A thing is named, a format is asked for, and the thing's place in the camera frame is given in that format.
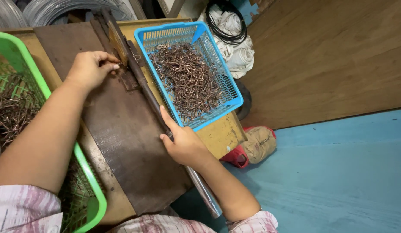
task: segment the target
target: wooden workbench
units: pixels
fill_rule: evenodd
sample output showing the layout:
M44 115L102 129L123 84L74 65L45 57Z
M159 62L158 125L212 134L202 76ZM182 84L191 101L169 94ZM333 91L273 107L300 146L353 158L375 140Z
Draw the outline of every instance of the wooden workbench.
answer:
M188 19L139 20L118 22L118 24L123 34L125 34L128 39L136 43L133 33L137 28L184 20ZM25 43L51 91L61 85L62 81L49 60L46 52L44 51L40 41L35 35L33 28L8 31L5 30L4 32L8 32L17 36ZM160 104L164 104L147 68L144 66L142 67L142 70L146 75L149 86L157 100ZM212 124L199 130L198 135L216 158L221 158L227 152L234 149L237 145L245 140L244 131L242 130L242 127L234 112L225 115L218 121L213 122ZM129 218L130 216L135 215L135 211L130 204L127 195L120 187L119 182L113 175L110 167L108 166L106 160L102 156L94 139L90 135L90 132L83 122L81 123L77 140L87 159L98 173L98 177L106 191L108 203L107 212L101 223L116 224L124 219Z

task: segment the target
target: person's left hand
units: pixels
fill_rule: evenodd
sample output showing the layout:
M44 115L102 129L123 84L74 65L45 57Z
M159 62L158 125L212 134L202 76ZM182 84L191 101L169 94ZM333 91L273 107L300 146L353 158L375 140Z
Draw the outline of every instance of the person's left hand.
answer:
M115 56L103 51L77 54L65 82L83 87L86 91L98 87L110 71L119 68Z

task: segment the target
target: blue plastic basket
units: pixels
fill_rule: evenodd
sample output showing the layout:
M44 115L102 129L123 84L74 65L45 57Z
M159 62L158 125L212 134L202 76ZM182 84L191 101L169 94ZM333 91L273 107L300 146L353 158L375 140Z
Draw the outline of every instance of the blue plastic basket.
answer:
M134 38L143 52L144 58L150 67L151 75L167 104L167 108L169 108L173 119L178 125L189 126L194 131L198 131L238 108L244 102L224 59L218 50L218 46L205 23L180 22L164 24L156 27L139 28L134 32ZM156 51L156 45L158 44L176 44L178 42L191 43L198 52L202 53L208 66L217 69L215 72L217 74L215 78L222 91L220 105L218 107L212 109L209 113L205 113L200 117L188 121L183 121L183 119L179 117L176 108L173 106L173 93L166 91L148 56L149 53Z

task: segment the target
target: hand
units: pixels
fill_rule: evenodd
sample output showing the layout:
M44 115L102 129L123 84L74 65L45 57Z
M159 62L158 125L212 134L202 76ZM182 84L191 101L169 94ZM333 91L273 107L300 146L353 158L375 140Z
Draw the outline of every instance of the hand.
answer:
M84 52L75 56L74 63L65 82L84 87L87 91L98 87L110 71L116 70L119 63L115 56L103 51Z
M211 159L216 158L209 152L199 136L188 126L180 127L169 116L163 106L160 112L166 125L173 133L174 142L165 134L160 135L164 146L174 161L198 171Z

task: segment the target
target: black cable coil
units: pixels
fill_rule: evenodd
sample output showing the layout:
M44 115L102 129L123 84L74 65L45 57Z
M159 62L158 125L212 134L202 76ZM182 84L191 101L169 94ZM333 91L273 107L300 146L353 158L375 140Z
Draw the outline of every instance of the black cable coil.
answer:
M242 26L239 35L230 35L218 28L215 21L209 14L210 8L214 4L216 4L219 8L221 8L222 12L225 12L225 11L233 12L239 17L239 19L241 21L241 26ZM210 0L208 5L206 6L205 18L206 18L206 23L208 24L210 30L219 39L224 41L226 44L237 45L237 44L241 44L246 39L247 31L246 31L246 24L244 21L244 17L242 17L242 14L238 11L238 9L232 3L230 3L226 0Z

